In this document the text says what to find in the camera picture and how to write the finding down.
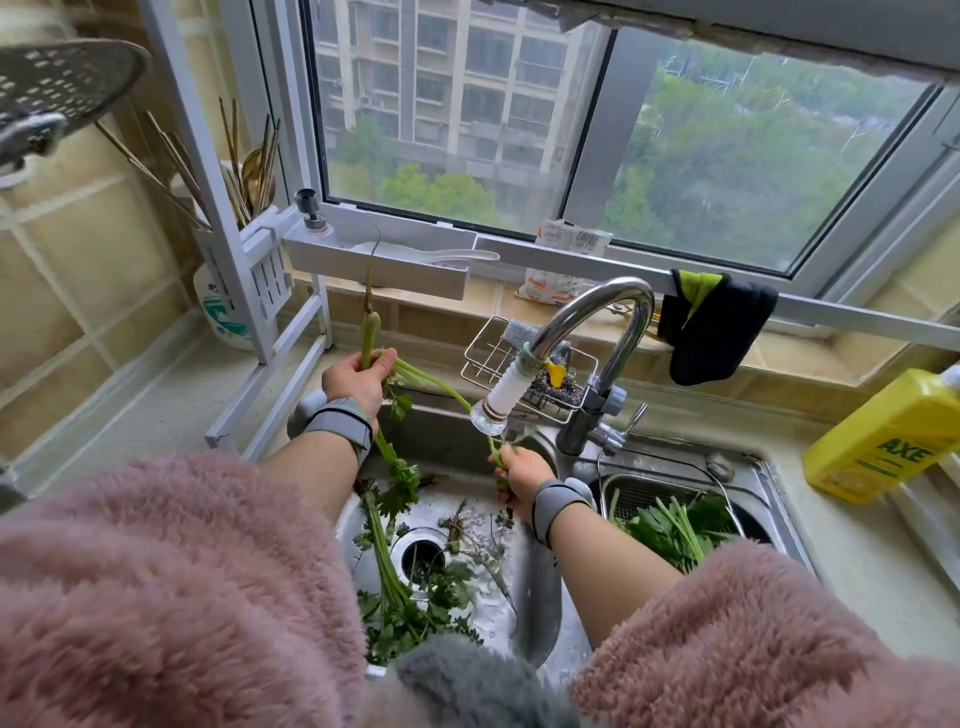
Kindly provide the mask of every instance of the countertop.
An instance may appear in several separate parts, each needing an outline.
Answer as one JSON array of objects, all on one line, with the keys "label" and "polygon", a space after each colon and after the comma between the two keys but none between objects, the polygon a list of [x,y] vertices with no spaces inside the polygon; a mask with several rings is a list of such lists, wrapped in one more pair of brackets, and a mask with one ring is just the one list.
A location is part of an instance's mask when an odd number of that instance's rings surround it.
[{"label": "countertop", "polygon": [[[308,387],[319,387],[321,371],[353,351],[358,340],[352,331],[338,332],[338,343],[322,357]],[[404,338],[383,344],[396,346],[404,359],[468,399],[484,394],[460,377],[464,359],[455,347]],[[626,413],[641,401],[650,404],[639,431],[739,449],[765,460],[823,584],[899,655],[960,665],[960,608],[954,590],[915,544],[899,514],[884,500],[853,505],[806,484],[801,457],[828,425],[643,382],[621,383],[630,396]],[[285,440],[285,434],[278,434],[270,449]]]}]

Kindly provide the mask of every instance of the apartment building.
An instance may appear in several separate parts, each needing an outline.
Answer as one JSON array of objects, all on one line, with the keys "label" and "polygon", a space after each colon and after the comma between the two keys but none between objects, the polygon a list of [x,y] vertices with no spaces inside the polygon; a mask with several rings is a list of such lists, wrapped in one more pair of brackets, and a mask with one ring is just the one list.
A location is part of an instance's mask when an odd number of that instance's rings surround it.
[{"label": "apartment building", "polygon": [[363,114],[399,162],[472,175],[520,223],[562,195],[605,34],[482,0],[313,0],[324,140]]}]

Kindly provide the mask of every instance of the pink fleece robe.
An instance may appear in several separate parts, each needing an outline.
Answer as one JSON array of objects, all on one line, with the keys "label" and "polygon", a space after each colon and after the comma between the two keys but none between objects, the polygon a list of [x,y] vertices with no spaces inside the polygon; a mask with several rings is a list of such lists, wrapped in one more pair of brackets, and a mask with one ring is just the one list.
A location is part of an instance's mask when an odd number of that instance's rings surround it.
[{"label": "pink fleece robe", "polygon": [[[349,726],[364,636],[291,485],[210,452],[134,463],[0,521],[0,726]],[[960,726],[960,677],[894,656],[748,543],[614,631],[574,683],[612,728]]]}]

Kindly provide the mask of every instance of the stainless steel sink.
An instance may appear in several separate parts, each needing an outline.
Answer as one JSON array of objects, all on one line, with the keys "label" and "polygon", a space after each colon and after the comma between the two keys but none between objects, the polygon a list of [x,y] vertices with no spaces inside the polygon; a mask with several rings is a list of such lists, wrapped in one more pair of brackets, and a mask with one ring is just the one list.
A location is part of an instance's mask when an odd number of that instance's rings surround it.
[{"label": "stainless steel sink", "polygon": [[[519,519],[513,524],[504,521],[495,498],[492,466],[487,462],[487,440],[474,429],[463,407],[447,397],[411,394],[414,407],[402,423],[390,419],[386,404],[380,417],[396,452],[417,463],[425,477],[419,502],[397,519],[398,524],[409,527],[392,545],[397,573],[409,579],[411,570],[424,560],[472,564],[470,620],[484,644],[528,661],[543,678],[562,685],[587,661],[591,648],[553,554],[537,543]],[[714,450],[695,444],[637,436],[612,458],[600,458],[594,446],[571,457],[554,447],[556,427],[518,417],[511,419],[508,435],[511,433],[522,433],[526,437],[522,444],[539,450],[559,478],[573,475],[590,483],[598,510],[605,515],[617,488],[621,491],[618,511],[624,507],[633,510],[654,496],[690,498],[700,491],[717,490],[704,470],[705,457]],[[770,543],[809,567],[766,466],[742,453],[721,454],[732,468],[732,479],[724,487],[746,535]],[[658,460],[653,455],[679,462]],[[360,473],[360,478],[370,477],[386,483],[385,464],[375,454]],[[450,529],[442,523],[458,511],[464,536],[459,539],[459,552],[453,554],[448,548]],[[623,511],[621,515],[632,514]],[[352,498],[337,524],[337,535],[356,588],[377,592],[379,577],[372,551],[361,550],[353,542],[363,529],[363,509],[358,499]],[[490,557],[498,547],[502,556],[488,559],[486,567],[477,562],[477,554]],[[369,674],[381,671],[371,667]]]}]

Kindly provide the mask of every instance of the yellow bottle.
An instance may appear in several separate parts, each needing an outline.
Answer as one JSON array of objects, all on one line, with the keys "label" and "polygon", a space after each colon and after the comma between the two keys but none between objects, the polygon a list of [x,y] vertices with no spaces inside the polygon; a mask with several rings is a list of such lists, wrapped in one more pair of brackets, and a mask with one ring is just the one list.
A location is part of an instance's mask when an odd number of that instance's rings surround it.
[{"label": "yellow bottle", "polygon": [[908,369],[804,454],[806,482],[865,503],[960,449],[960,364]]}]

